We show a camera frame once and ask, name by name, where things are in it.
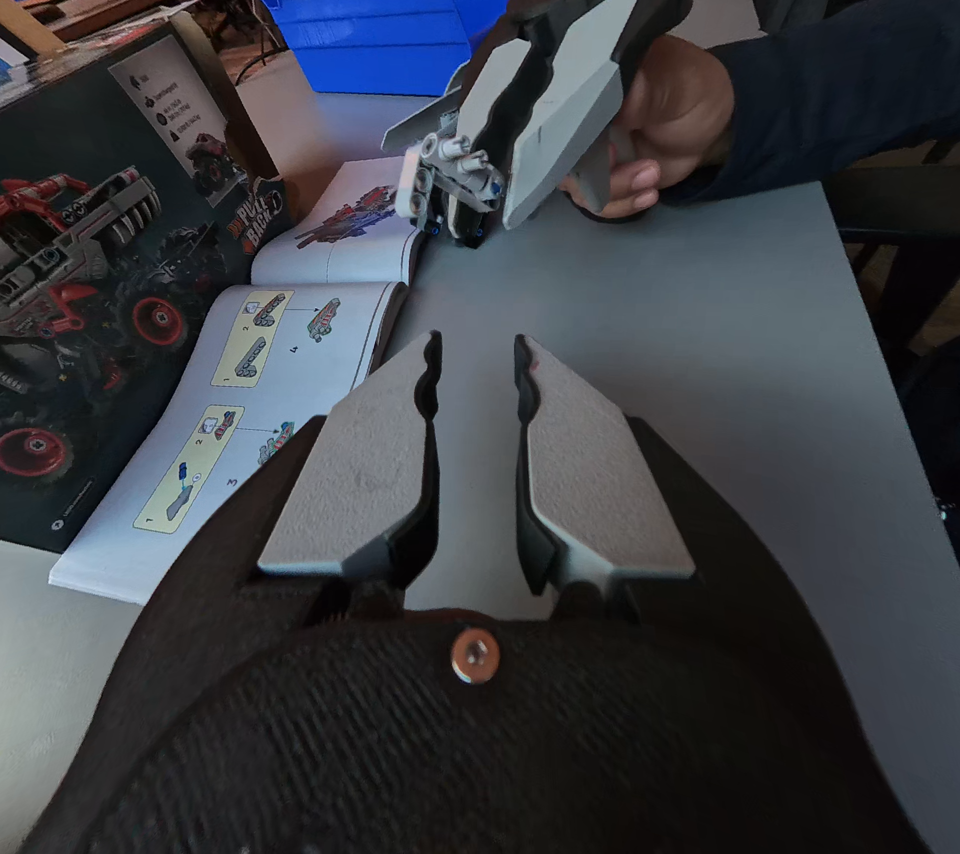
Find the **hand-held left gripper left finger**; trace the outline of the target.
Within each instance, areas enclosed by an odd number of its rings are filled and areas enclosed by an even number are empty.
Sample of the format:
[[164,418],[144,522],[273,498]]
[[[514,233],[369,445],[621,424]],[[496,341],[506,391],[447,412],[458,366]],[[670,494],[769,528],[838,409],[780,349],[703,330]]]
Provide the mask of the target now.
[[429,331],[325,418],[260,557],[271,576],[406,589],[439,541],[434,430],[442,336]]

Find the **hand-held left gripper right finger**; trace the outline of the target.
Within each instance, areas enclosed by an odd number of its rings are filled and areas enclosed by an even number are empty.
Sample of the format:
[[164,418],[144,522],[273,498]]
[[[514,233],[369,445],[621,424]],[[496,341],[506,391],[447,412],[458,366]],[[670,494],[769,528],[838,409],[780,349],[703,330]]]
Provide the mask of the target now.
[[622,410],[532,337],[513,352],[516,546],[531,592],[689,581],[695,561]]

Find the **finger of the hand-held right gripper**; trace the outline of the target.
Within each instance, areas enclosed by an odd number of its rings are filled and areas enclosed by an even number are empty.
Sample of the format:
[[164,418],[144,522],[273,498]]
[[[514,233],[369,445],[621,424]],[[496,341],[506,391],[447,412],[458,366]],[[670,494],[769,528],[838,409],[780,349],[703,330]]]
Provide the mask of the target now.
[[555,97],[549,93],[553,64],[532,42],[517,37],[494,47],[462,97],[457,135],[467,153],[486,152],[504,180],[504,191],[552,191],[556,178],[551,144],[542,147],[542,128]]
[[609,203],[609,129],[624,93],[614,50],[636,3],[604,0],[564,35],[546,91],[512,144],[505,229],[523,224],[567,176],[590,213]]

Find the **partly built lego truck model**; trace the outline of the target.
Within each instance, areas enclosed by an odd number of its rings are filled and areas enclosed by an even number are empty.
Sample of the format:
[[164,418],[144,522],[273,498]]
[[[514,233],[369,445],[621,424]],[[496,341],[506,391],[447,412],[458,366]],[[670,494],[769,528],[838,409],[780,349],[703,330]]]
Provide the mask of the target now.
[[487,215],[500,207],[505,181],[487,152],[458,133],[461,82],[388,128],[383,152],[403,153],[393,211],[426,235],[446,229],[453,241],[478,248]]

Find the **person's right forearm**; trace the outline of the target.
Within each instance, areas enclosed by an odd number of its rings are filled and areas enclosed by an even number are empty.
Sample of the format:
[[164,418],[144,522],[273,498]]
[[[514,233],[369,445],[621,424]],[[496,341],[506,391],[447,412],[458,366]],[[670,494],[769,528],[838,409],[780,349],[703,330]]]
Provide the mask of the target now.
[[866,0],[707,50],[732,85],[726,161],[666,188],[678,206],[822,180],[958,137],[959,0]]

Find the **open lego instruction booklet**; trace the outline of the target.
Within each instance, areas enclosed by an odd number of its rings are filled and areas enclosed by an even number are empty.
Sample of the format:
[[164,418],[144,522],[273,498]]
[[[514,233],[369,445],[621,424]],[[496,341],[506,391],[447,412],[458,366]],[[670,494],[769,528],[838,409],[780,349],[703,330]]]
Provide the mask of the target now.
[[144,605],[210,516],[375,370],[425,236],[395,212],[403,156],[344,163],[218,296],[173,397],[48,583]]

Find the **black lego set box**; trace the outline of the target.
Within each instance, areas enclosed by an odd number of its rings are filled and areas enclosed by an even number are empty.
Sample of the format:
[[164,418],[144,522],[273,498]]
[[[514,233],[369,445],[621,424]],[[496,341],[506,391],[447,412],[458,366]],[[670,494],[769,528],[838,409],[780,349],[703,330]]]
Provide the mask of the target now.
[[216,297],[293,226],[276,166],[187,12],[2,62],[3,541],[78,536]]

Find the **person's right hand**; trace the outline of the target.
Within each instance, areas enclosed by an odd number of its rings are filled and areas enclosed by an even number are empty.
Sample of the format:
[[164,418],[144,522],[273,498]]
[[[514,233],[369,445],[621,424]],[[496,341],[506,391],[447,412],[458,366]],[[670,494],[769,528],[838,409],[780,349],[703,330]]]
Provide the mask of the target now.
[[714,54],[671,34],[651,45],[612,126],[618,141],[601,217],[640,214],[663,190],[725,159],[735,107],[729,76]]

